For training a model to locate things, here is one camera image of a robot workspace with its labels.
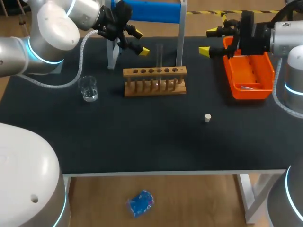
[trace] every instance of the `wooden peg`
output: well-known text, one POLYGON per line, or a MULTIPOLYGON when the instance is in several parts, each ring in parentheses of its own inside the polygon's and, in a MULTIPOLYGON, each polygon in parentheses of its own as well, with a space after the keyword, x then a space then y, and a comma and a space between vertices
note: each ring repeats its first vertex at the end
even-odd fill
POLYGON ((142 91, 145 91, 145 80, 142 80, 142 91))
POLYGON ((134 91, 135 92, 138 91, 138 81, 137 80, 134 81, 134 91))
POLYGON ((174 88, 173 88, 173 90, 176 90, 176 83, 177 83, 177 78, 174 78, 174 88))
POLYGON ((128 86, 128 87, 131 86, 131 78, 130 78, 130 77, 127 78, 127 86, 128 86))
POLYGON ((158 80, 158 91, 160 91, 160 89, 161 89, 161 80, 159 79, 158 80))
POLYGON ((165 80, 165 90, 168 91, 168 89, 169 89, 169 80, 166 79, 165 80))
POLYGON ((179 77, 179 82, 178 82, 178 83, 179 83, 179 84, 182 83, 182 80, 183 80, 183 75, 181 75, 181 76, 179 77))
POLYGON ((151 79, 151 91, 153 90, 153 79, 151 79))

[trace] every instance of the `blue plastic bag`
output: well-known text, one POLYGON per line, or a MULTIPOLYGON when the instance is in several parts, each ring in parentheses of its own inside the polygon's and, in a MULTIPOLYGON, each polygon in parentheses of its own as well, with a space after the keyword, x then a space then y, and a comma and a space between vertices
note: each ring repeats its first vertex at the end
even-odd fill
POLYGON ((127 205, 135 218, 148 211, 154 203, 153 196, 145 190, 127 201, 127 205))

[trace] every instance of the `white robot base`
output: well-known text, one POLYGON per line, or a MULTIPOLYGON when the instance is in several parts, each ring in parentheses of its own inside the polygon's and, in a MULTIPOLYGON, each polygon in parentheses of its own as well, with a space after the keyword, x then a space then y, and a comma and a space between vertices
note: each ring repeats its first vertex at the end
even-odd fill
POLYGON ((68 227, 68 195, 52 147, 28 130, 0 128, 0 226, 68 227))

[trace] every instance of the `wooden floor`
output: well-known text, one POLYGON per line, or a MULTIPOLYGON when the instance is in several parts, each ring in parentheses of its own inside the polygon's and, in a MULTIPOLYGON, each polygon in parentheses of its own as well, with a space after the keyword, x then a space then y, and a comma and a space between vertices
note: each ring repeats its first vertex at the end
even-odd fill
POLYGON ((71 227, 246 227, 235 181, 233 175, 75 178, 71 227), (141 190, 149 191, 155 204, 134 218, 126 201, 141 190))
MULTIPOLYGON (((188 0, 188 11, 276 10, 284 0, 188 0)), ((257 14, 256 22, 273 14, 257 14)), ((228 15, 239 19, 239 14, 228 15)), ((30 15, 27 17, 30 28, 30 15)), ((17 17, 0 17, 0 36, 22 36, 17 17)), ((144 36, 177 36, 178 25, 132 22, 144 36)), ((188 15, 186 35, 205 35, 221 26, 214 15, 188 15)), ((8 78, 0 79, 0 97, 8 78)), ((74 178, 71 184, 71 227, 246 227, 237 184, 232 175, 134 176, 74 178), (141 190, 155 198, 151 210, 134 219, 127 199, 141 190)), ((256 227, 267 227, 264 218, 256 227)))

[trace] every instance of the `robotic arm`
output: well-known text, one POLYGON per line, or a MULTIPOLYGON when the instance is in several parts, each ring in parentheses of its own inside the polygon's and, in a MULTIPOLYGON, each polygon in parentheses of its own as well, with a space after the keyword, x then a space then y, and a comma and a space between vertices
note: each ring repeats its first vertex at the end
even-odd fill
POLYGON ((254 24, 253 13, 243 12, 241 20, 225 20, 224 27, 206 32, 207 37, 232 35, 232 44, 227 48, 200 47, 202 55, 210 58, 226 55, 262 55, 272 52, 281 58, 273 84, 275 102, 289 114, 303 118, 303 21, 283 21, 293 10, 300 10, 303 0, 294 0, 280 10, 270 22, 254 24), (276 87, 282 58, 287 58, 284 104, 276 96, 276 87))
POLYGON ((108 40, 119 39, 119 47, 137 55, 147 49, 128 42, 124 31, 137 39, 142 34, 128 25, 131 7, 123 1, 111 10, 93 0, 24 0, 32 9, 30 37, 0 37, 0 77, 47 74, 64 60, 79 41, 79 29, 91 28, 108 40))

